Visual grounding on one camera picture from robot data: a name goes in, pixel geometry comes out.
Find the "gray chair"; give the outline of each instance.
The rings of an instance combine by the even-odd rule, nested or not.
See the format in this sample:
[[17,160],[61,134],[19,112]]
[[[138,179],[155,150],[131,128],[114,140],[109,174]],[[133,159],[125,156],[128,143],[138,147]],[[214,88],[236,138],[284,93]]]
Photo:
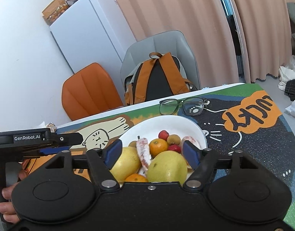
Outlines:
[[121,79],[124,84],[125,78],[141,62],[149,59],[149,53],[159,52],[165,54],[170,52],[176,56],[185,69],[187,79],[197,89],[201,89],[197,61],[191,51],[182,32],[173,30],[145,38],[131,45],[124,57],[121,67]]

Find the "finger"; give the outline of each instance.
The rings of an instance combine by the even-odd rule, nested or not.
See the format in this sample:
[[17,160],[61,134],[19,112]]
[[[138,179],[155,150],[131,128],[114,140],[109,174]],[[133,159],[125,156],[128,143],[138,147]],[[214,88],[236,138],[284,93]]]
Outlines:
[[18,215],[16,215],[16,214],[5,214],[5,215],[3,215],[3,217],[4,217],[5,221],[8,221],[8,222],[14,223],[14,224],[20,221],[18,218]]
[[15,214],[14,206],[11,202],[0,202],[0,213]]
[[11,192],[13,191],[14,187],[18,184],[18,182],[16,182],[15,184],[11,185],[10,187],[6,187],[2,189],[2,195],[6,200],[10,200],[11,199]]
[[23,179],[27,178],[28,173],[22,169],[18,175],[19,175],[20,180],[23,180]]

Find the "tangerine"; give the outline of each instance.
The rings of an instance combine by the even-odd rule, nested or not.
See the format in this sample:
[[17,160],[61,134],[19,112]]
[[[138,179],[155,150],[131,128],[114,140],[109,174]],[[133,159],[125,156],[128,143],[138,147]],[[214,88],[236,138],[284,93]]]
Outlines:
[[168,143],[160,138],[154,139],[150,142],[150,154],[152,157],[156,157],[159,153],[164,152],[168,149]]
[[125,179],[126,182],[148,182],[147,178],[142,175],[132,174]]

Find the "fruit bowl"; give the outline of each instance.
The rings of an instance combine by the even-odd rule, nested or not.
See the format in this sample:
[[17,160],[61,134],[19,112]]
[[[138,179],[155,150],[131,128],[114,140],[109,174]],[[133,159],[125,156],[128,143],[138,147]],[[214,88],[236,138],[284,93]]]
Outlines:
[[181,139],[184,136],[192,136],[199,143],[200,149],[207,148],[202,129],[193,121],[177,115],[161,115],[144,120],[126,131],[119,139],[123,146],[128,146],[139,138],[146,138],[150,142],[158,138],[158,133],[162,130],[166,130],[170,135],[176,134]]

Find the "eyeglasses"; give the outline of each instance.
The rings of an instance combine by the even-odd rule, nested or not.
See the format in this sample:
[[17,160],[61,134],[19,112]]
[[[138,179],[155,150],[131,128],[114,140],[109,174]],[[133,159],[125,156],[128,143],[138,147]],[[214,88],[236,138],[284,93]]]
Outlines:
[[179,104],[182,103],[184,112],[187,116],[198,116],[202,113],[204,105],[208,105],[208,100],[200,97],[190,97],[185,100],[166,99],[159,103],[159,111],[161,115],[174,114],[179,108]]

